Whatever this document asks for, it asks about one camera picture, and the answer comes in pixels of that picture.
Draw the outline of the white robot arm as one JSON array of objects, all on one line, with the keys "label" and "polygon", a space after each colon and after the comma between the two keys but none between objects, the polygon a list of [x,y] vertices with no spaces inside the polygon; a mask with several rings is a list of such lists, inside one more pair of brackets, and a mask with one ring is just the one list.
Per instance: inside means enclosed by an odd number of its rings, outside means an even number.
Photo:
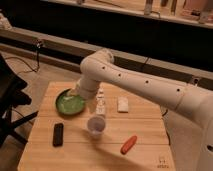
[{"label": "white robot arm", "polygon": [[213,171],[213,91],[190,83],[138,73],[114,65],[114,56],[101,49],[85,57],[74,93],[92,99],[101,82],[125,89],[196,123],[203,132],[196,171]]}]

